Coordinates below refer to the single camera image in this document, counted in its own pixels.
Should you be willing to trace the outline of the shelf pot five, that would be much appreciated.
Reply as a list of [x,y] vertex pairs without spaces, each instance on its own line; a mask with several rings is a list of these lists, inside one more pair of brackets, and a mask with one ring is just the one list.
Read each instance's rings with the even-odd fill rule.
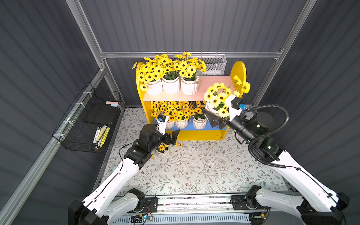
[[156,153],[157,154],[166,154],[169,150],[169,145],[162,143],[159,147],[156,148]]

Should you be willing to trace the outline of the shelf pot four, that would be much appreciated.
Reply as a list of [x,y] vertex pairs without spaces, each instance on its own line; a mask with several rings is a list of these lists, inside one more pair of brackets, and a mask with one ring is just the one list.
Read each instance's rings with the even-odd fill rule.
[[247,81],[242,81],[238,76],[234,77],[234,83],[225,85],[223,82],[216,82],[210,86],[204,94],[204,101],[209,109],[214,110],[220,118],[227,118],[230,115],[231,104],[226,100],[234,95],[242,97],[243,94],[249,93],[251,85]]

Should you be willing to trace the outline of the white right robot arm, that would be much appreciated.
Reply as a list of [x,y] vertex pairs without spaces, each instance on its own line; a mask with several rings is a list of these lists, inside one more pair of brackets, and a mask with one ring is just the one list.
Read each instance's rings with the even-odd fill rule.
[[[259,112],[250,120],[245,118],[245,113],[264,108],[281,110],[285,115],[284,121],[274,128],[273,118],[266,112]],[[300,193],[291,196],[253,185],[243,199],[249,209],[275,208],[300,218],[306,225],[347,224],[344,209],[349,205],[349,196],[323,185],[272,137],[289,121],[289,114],[284,107],[267,104],[246,110],[231,109],[228,119],[208,110],[204,112],[212,127],[229,127],[247,143],[248,151],[256,161],[274,168]]]

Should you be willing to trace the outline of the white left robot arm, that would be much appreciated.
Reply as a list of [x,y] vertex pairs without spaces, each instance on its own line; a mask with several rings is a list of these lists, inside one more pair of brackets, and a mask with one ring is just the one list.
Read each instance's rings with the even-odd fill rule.
[[159,127],[158,124],[143,126],[139,138],[132,143],[109,177],[82,201],[72,202],[68,208],[68,224],[109,225],[130,211],[140,212],[143,209],[145,194],[135,188],[119,200],[114,198],[161,144],[176,144],[180,130],[169,134],[160,132]]

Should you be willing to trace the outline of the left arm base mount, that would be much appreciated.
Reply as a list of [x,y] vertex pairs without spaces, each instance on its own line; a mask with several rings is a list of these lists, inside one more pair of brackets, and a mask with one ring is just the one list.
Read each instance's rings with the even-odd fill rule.
[[131,211],[131,213],[155,213],[158,210],[158,198],[156,196],[146,197],[142,202],[142,207]]

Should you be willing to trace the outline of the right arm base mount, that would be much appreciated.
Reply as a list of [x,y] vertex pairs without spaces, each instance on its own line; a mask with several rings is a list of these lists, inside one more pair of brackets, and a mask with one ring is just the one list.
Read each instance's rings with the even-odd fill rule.
[[245,195],[232,195],[230,203],[234,210],[269,210],[270,207],[261,206],[254,197]]

